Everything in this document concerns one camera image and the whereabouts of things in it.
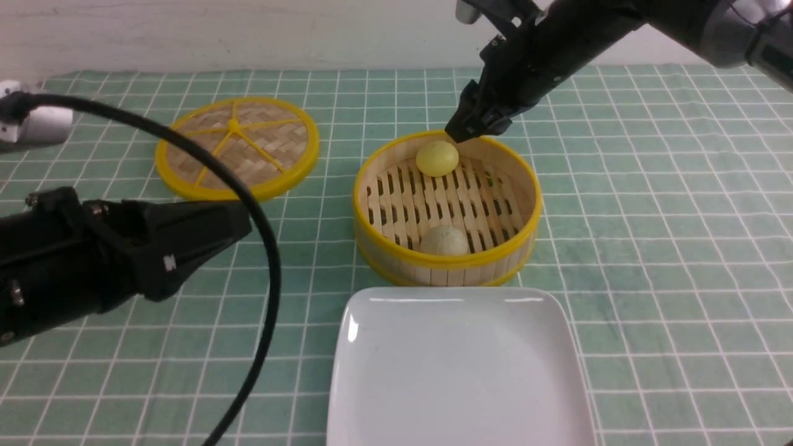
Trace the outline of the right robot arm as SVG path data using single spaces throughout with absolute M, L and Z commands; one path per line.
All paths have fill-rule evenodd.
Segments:
M 716 68 L 745 64 L 792 85 L 790 1 L 458 1 L 457 20 L 498 30 L 479 80 L 460 93 L 445 133 L 463 143 L 502 135 L 514 116 L 644 25 Z

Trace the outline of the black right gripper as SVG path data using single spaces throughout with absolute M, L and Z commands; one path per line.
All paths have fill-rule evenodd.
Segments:
M 444 131 L 456 143 L 500 136 L 515 116 L 645 24 L 631 1 L 461 1 L 458 18 L 498 30 L 480 51 L 479 80 L 460 93 Z

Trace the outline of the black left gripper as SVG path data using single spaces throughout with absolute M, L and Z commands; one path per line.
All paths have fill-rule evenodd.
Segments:
M 252 231 L 240 201 L 83 201 L 60 187 L 27 202 L 2 216 L 2 347 L 136 295 L 169 299 Z

